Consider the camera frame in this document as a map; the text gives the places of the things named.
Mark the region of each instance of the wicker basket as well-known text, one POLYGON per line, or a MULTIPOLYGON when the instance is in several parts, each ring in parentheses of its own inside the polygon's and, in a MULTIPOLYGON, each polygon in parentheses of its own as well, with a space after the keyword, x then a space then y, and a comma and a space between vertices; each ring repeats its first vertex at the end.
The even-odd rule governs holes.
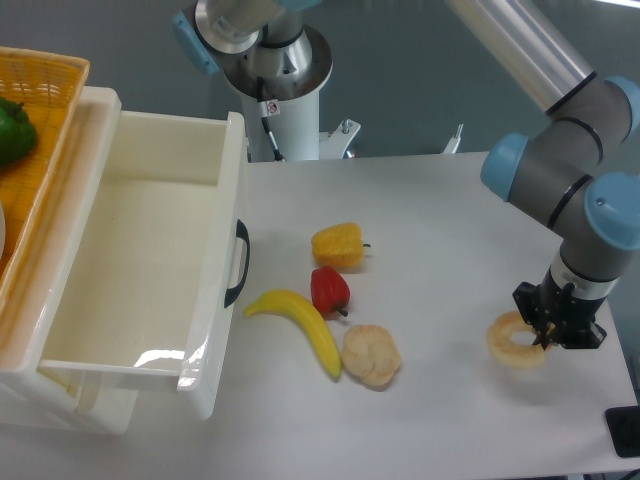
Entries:
POLYGON ((89 62, 81 58, 0 47, 0 96, 24 102, 38 134, 38 144, 29 155, 0 167, 0 202, 6 224, 0 260, 0 345, 12 324, 11 315, 3 313, 31 239, 43 223, 42 207, 88 74, 89 62))

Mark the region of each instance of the donut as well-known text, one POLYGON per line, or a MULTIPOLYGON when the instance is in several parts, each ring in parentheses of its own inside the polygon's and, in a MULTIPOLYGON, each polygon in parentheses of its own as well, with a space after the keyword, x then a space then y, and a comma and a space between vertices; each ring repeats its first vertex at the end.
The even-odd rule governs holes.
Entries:
POLYGON ((521 345, 511 340, 516 332, 535 330, 527 325, 520 312, 507 312, 500 315, 487 330, 487 346, 491 355, 508 367, 527 369, 544 364, 545 354, 542 345, 521 345))

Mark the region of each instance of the red bell pepper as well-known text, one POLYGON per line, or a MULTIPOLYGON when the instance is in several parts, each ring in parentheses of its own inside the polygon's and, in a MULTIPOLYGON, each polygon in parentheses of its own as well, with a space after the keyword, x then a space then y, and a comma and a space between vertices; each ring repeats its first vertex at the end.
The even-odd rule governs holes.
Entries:
POLYGON ((347 282, 333 267, 317 268, 311 272, 311 299, 323 316, 339 312, 346 317, 344 308, 349 304, 350 296, 347 282))

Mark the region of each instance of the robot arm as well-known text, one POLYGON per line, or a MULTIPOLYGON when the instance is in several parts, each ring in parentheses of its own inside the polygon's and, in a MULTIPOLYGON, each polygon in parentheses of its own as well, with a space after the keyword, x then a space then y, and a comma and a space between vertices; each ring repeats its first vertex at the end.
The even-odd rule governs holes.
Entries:
POLYGON ((238 93, 253 162, 319 158, 319 90, 329 44, 304 25, 319 0, 198 0, 173 20, 183 50, 204 73, 222 69, 238 93))
POLYGON ((640 123, 640 88, 598 77, 528 2, 449 3, 552 120, 534 139, 503 138, 482 169, 494 193, 564 240, 542 283, 515 290, 518 309, 545 348, 597 348, 595 313, 640 249, 640 178, 589 172, 640 123))

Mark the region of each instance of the gray wall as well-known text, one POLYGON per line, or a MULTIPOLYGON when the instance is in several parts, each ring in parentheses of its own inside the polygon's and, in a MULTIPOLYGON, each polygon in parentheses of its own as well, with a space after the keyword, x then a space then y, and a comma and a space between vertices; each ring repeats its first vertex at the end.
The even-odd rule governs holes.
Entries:
MULTIPOLYGON (((91 61, 88 84, 123 108, 225 118, 240 103, 222 77, 201 75, 173 40, 171 17, 195 0, 0 0, 0 44, 91 61)), ((535 2, 601 75, 640 82, 640 9, 591 0, 535 2)), ((442 1, 324 0, 307 22, 329 41, 334 73, 321 128, 364 126, 359 156, 437 153, 459 123, 463 151, 504 134, 535 136, 545 117, 442 1)), ((640 172, 640 134, 609 169, 640 172)), ((612 294, 627 353, 640 353, 640 260, 612 294)))

